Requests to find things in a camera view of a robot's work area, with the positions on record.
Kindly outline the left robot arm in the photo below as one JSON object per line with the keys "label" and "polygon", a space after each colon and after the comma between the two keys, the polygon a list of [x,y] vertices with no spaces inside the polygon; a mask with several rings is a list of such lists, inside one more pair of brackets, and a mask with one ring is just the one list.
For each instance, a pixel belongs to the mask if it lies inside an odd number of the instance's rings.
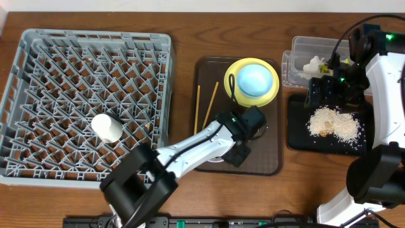
{"label": "left robot arm", "polygon": [[266,118],[257,106],[244,113],[221,112],[196,135],[171,146],[136,146],[101,182],[113,227],[140,227],[167,201],[186,173],[214,158],[239,167],[249,156],[248,141]]}

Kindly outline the pink bowl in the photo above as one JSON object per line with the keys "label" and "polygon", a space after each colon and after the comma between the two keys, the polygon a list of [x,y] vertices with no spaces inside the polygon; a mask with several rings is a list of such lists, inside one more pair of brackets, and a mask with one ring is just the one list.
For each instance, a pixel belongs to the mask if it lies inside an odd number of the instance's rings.
{"label": "pink bowl", "polygon": [[210,159],[208,161],[211,162],[211,163],[220,163],[220,162],[223,162],[223,159],[221,157],[215,157],[215,158],[212,158],[212,159]]}

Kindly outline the white tissue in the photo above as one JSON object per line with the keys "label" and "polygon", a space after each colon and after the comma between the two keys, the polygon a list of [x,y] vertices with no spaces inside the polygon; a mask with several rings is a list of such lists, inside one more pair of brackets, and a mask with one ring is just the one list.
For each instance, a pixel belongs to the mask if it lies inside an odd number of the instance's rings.
{"label": "white tissue", "polygon": [[312,73],[320,73],[319,66],[325,63],[324,58],[319,58],[319,56],[314,56],[310,62],[306,65],[303,66],[303,71],[304,72],[312,72]]}

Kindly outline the white cup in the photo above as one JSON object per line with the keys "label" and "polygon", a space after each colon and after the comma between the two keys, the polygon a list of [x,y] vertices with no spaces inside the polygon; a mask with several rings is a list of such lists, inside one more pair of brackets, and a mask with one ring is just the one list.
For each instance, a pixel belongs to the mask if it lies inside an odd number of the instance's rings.
{"label": "white cup", "polygon": [[104,143],[115,143],[123,134],[123,125],[107,114],[98,114],[91,121],[91,127]]}

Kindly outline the green orange snack wrapper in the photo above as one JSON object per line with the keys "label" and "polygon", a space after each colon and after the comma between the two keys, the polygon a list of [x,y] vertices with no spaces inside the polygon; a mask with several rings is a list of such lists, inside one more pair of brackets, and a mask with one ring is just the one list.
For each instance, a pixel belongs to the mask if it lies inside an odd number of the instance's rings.
{"label": "green orange snack wrapper", "polygon": [[322,64],[319,66],[319,70],[320,70],[320,73],[322,73],[322,74],[327,74],[327,75],[330,75],[330,74],[331,74],[331,71],[330,71],[330,69],[328,68],[328,63],[322,63]]}

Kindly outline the light blue bowl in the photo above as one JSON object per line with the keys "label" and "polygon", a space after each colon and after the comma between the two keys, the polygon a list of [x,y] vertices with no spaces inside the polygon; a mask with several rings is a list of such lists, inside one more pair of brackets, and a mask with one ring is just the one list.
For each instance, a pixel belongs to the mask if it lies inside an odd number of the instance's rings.
{"label": "light blue bowl", "polygon": [[270,92],[273,75],[265,66],[246,65],[237,74],[237,85],[246,96],[259,98]]}

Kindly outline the yellow round plate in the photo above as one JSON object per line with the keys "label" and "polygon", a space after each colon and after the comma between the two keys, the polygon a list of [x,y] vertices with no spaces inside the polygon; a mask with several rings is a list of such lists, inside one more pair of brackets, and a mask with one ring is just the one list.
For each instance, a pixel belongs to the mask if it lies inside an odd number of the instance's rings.
{"label": "yellow round plate", "polygon": [[[262,97],[252,98],[240,91],[237,85],[237,74],[239,70],[246,65],[262,65],[269,69],[273,75],[273,85],[270,92]],[[280,80],[276,70],[269,63],[258,58],[243,58],[232,63],[225,73],[223,83],[228,96],[234,99],[239,105],[247,108],[251,106],[261,107],[269,104],[276,98],[280,88]]]}

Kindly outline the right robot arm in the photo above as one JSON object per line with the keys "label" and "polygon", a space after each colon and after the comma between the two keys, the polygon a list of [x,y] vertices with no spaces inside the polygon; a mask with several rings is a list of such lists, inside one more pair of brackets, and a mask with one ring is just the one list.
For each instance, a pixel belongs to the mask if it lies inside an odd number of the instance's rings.
{"label": "right robot arm", "polygon": [[331,76],[309,81],[306,106],[361,105],[373,96],[371,150],[349,166],[346,187],[316,211],[316,223],[350,227],[369,214],[404,204],[404,34],[356,23],[344,32],[353,64],[332,52]]}

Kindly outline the rice food scraps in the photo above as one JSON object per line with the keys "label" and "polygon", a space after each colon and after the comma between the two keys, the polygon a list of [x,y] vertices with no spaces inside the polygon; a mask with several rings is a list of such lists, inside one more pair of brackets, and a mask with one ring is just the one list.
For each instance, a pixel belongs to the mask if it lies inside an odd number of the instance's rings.
{"label": "rice food scraps", "polygon": [[323,106],[315,110],[306,124],[309,134],[316,137],[334,136],[339,143],[353,146],[359,141],[363,127],[352,113]]}

